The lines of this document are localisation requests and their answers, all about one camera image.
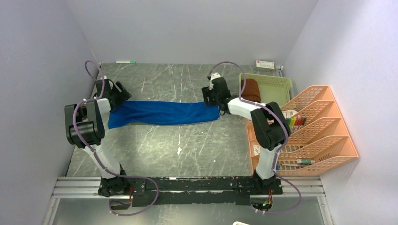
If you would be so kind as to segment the blue towel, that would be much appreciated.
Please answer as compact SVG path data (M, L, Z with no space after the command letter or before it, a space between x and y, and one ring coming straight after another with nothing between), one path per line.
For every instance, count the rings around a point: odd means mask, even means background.
M126 101L110 113L108 129L133 122L151 125L185 125L211 122L220 117L217 106L204 102Z

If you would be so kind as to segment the brown towel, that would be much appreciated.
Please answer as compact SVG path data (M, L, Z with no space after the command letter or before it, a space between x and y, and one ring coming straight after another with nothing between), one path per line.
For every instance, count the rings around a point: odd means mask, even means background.
M249 101L261 102L258 83L254 79L246 79L246 85L241 96Z

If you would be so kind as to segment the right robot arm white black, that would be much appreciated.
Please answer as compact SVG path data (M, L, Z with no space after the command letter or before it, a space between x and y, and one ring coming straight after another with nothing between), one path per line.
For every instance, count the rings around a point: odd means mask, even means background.
M265 194L276 181L278 152L291 133L282 110L276 102L263 104L231 95L225 79L218 73L207 78L209 85L202 88L206 106L217 106L221 115L237 115L252 122L260 145L253 188L258 194Z

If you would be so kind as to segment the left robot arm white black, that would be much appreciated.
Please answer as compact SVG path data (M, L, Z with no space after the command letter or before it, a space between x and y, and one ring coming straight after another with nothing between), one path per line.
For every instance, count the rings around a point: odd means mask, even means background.
M103 150L101 140L105 137L102 115L116 111L131 94L120 82L110 79L97 80L97 93L93 101L64 107L65 132L68 142L85 151L100 170L98 194L104 197L131 194L133 187L119 162Z

